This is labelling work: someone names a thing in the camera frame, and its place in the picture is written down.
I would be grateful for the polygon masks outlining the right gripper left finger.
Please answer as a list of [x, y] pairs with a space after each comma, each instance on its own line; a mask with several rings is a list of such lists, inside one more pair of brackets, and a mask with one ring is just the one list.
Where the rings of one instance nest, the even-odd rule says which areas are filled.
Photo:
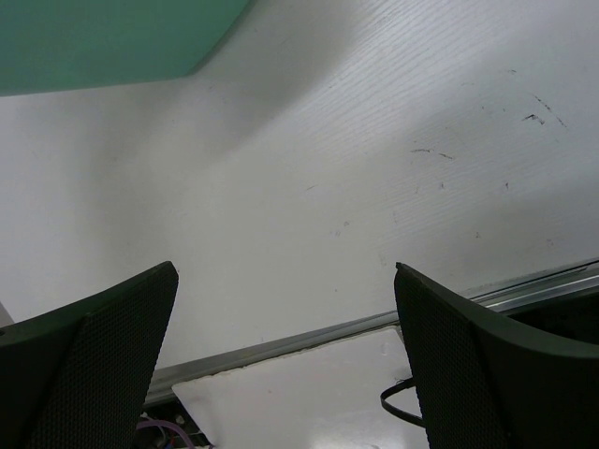
[[163, 262], [2, 327], [2, 447], [130, 447], [178, 284]]

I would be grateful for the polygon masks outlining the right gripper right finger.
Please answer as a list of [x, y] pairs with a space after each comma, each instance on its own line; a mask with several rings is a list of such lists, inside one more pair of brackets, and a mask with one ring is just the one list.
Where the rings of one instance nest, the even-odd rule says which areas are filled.
[[500, 313], [405, 264], [394, 291], [432, 448], [594, 448], [598, 444], [598, 296]]

